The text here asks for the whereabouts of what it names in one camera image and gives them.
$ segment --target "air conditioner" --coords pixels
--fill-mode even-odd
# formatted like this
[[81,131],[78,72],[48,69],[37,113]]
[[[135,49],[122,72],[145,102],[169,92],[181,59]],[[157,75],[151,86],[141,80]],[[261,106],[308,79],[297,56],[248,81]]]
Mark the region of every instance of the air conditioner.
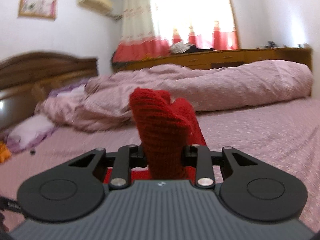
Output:
[[110,0],[78,0],[78,5],[107,15],[112,11]]

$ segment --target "curtain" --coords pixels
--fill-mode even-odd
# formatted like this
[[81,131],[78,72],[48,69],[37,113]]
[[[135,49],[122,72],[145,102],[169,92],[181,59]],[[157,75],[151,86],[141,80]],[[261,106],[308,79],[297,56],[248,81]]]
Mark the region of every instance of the curtain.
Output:
[[114,62],[169,55],[183,41],[200,49],[238,49],[229,0],[124,0]]

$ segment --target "wooden cabinet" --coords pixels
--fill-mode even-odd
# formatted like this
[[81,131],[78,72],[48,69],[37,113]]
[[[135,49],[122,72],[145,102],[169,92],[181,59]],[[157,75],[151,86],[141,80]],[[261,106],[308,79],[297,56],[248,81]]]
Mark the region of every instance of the wooden cabinet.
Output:
[[239,49],[178,54],[169,57],[155,58],[145,61],[128,63],[119,70],[136,70],[161,64],[178,64],[191,69],[211,69],[235,67],[266,59],[282,59],[306,64],[312,70],[312,50],[298,48],[276,49]]

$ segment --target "white wall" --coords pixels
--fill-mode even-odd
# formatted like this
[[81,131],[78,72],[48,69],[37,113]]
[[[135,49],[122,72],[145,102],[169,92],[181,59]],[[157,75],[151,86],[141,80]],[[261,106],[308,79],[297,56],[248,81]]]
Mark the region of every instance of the white wall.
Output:
[[78,7],[76,0],[58,0],[55,21],[18,18],[19,0],[0,0],[0,60],[30,50],[49,50],[79,57],[98,57],[100,73],[111,73],[112,19]]
[[272,39],[297,47],[304,42],[313,48],[314,86],[320,98],[320,0],[266,0]]
[[[112,0],[115,11],[121,13],[123,0]],[[232,0],[234,14],[237,21],[238,33],[242,49],[252,49],[264,46],[271,40],[268,14],[265,0]],[[121,38],[121,24],[119,21],[115,29],[115,39]]]

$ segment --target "crumpled comforter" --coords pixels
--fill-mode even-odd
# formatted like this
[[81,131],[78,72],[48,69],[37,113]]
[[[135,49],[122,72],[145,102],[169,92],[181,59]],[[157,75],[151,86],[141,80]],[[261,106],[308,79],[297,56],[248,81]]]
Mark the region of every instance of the crumpled comforter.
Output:
[[195,111],[259,106],[308,96],[313,78],[306,65],[265,60],[234,68],[191,70],[174,64],[91,78],[83,94],[47,98],[36,113],[88,132],[107,130],[132,116],[129,95],[137,87],[167,90]]

